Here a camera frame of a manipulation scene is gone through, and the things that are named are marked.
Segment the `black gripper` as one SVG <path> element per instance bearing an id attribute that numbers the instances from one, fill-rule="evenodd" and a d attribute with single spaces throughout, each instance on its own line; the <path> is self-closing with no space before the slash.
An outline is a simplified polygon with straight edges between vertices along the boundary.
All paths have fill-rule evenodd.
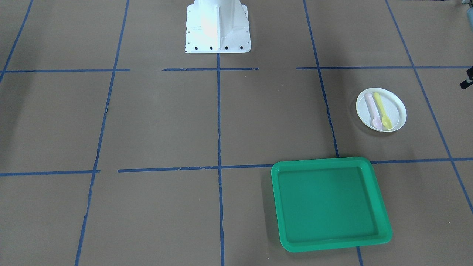
<path id="1" fill-rule="evenodd" d="M 466 89 L 473 84 L 473 67 L 466 71 L 467 78 L 460 83 L 461 89 Z"/>

